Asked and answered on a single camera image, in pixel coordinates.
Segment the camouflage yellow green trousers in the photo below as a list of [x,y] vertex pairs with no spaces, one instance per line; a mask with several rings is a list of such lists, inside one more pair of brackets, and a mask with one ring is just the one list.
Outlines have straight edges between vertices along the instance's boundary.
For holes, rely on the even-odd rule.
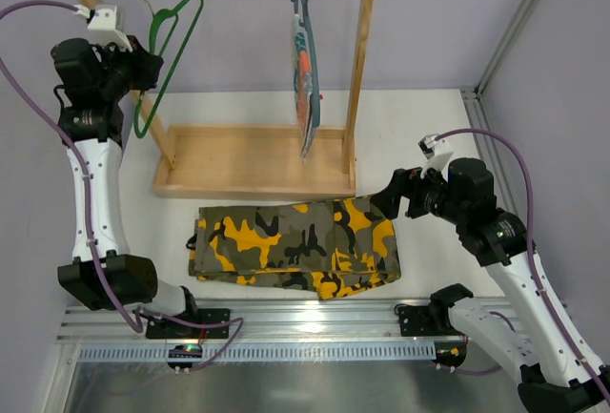
[[200,281],[347,298],[401,277],[394,223],[369,196],[202,207],[188,240]]

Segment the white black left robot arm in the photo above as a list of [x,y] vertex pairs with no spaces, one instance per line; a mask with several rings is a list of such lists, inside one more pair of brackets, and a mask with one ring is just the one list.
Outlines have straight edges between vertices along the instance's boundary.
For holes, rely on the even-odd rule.
[[72,38],[51,50],[60,89],[71,102],[58,127],[73,173],[76,231],[72,260],[57,270],[59,284],[92,311],[144,308],[183,320],[196,314],[184,286],[159,279],[153,262],[132,254],[121,216],[123,157],[120,100],[155,87],[163,65],[134,36],[128,47]]

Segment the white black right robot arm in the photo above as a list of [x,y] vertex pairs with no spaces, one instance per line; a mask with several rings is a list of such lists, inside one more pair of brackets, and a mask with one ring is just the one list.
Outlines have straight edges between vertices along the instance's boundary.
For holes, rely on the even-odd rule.
[[523,332],[515,333],[486,311],[460,284],[430,297],[441,328],[473,338],[515,381],[529,412],[583,412],[609,400],[609,367],[584,341],[542,275],[538,255],[527,253],[527,231],[498,206],[494,178],[475,158],[438,169],[394,171],[371,202],[389,219],[400,201],[407,217],[433,215],[452,223],[461,245],[504,293]]

